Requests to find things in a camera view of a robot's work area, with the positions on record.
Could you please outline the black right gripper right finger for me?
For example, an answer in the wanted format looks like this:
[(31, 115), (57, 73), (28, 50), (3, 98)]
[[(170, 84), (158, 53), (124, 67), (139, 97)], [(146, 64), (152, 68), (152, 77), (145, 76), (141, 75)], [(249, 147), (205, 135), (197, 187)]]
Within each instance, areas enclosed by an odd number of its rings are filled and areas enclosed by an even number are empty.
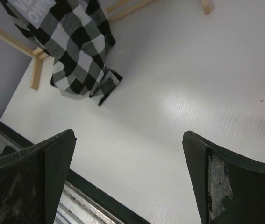
[(192, 131), (182, 145), (201, 223), (265, 224), (265, 163)]

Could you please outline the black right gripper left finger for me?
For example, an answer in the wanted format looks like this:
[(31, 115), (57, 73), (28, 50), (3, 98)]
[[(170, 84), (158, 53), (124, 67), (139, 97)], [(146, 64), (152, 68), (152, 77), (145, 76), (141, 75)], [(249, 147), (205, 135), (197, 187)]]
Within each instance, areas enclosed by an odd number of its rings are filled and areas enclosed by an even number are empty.
[(68, 129), (0, 156), (0, 224), (54, 222), (75, 145)]

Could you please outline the black white checked shirt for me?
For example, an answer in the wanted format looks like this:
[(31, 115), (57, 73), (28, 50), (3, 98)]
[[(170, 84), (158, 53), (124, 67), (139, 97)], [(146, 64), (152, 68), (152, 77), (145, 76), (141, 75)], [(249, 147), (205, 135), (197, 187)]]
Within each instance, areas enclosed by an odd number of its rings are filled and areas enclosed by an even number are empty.
[(3, 0), (20, 32), (54, 58), (50, 84), (101, 105), (122, 77), (105, 60), (116, 41), (96, 0)]

